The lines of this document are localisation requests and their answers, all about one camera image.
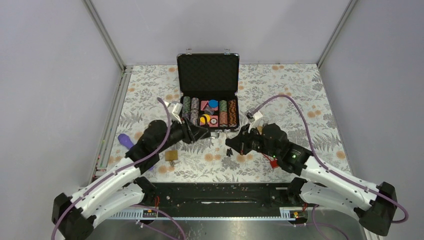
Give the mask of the brass padlock long shackle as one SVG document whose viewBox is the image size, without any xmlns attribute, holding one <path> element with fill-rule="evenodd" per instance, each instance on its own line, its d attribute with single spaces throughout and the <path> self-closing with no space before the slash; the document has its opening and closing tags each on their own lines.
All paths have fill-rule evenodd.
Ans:
<svg viewBox="0 0 424 240">
<path fill-rule="evenodd" d="M 173 150 L 168 150 L 165 152 L 165 161 L 168 162 L 172 167 L 175 166 L 176 161 L 178 160 L 178 151 L 173 149 Z"/>
</svg>

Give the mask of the red cable lock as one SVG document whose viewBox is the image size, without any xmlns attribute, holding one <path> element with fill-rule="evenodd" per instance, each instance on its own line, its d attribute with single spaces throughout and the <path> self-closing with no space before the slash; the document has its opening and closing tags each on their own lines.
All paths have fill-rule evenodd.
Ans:
<svg viewBox="0 0 424 240">
<path fill-rule="evenodd" d="M 270 157 L 270 156 L 268 156 L 268 155 L 266 155 L 264 153 L 262 155 L 268 160 L 268 162 L 269 162 L 269 164 L 270 164 L 270 166 L 271 166 L 272 169 L 276 169 L 276 168 L 279 167 L 278 162 L 277 162 L 277 160 L 275 158 Z"/>
</svg>

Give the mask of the small brass padlock astronaut keychain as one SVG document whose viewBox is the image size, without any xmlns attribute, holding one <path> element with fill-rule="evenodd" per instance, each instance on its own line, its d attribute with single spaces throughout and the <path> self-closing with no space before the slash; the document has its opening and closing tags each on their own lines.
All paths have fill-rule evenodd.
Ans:
<svg viewBox="0 0 424 240">
<path fill-rule="evenodd" d="M 258 127 L 257 127 L 257 130 L 258 130 L 258 132 L 262 135 L 263 134 L 263 132 L 264 132 L 264 127 L 265 127 L 265 125 L 259 125 Z"/>
</svg>

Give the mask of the black padlock with keys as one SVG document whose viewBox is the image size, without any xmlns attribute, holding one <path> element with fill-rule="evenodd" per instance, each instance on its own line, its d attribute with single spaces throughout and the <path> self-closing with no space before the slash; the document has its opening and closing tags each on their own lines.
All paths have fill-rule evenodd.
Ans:
<svg viewBox="0 0 424 240">
<path fill-rule="evenodd" d="M 228 148 L 227 150 L 226 150 L 226 156 L 227 157 L 231 157 L 233 155 L 233 151 L 232 151 L 232 149 L 231 148 Z"/>
</svg>

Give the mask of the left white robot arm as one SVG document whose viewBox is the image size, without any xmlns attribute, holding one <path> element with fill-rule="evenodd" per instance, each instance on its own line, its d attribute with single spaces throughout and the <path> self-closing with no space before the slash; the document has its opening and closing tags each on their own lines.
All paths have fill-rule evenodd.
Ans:
<svg viewBox="0 0 424 240">
<path fill-rule="evenodd" d="M 205 125 L 189 120 L 154 120 L 112 169 L 81 190 L 53 201 L 51 239 L 60 233 L 66 240 L 85 240 L 104 220 L 141 203 L 157 203 L 155 186 L 143 176 L 159 160 L 159 154 L 179 142 L 193 144 L 210 137 Z"/>
</svg>

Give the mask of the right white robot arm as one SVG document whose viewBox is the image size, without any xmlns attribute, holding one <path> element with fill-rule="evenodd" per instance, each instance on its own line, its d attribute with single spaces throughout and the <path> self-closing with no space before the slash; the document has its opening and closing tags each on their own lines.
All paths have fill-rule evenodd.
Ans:
<svg viewBox="0 0 424 240">
<path fill-rule="evenodd" d="M 307 203 L 331 208 L 376 235 L 388 235 L 397 210 L 396 190 L 390 183 L 369 182 L 316 160 L 314 153 L 289 141 L 274 123 L 261 132 L 247 124 L 225 144 L 241 155 L 255 151 L 273 157 L 283 171 L 295 174 L 286 193 L 291 205 Z"/>
</svg>

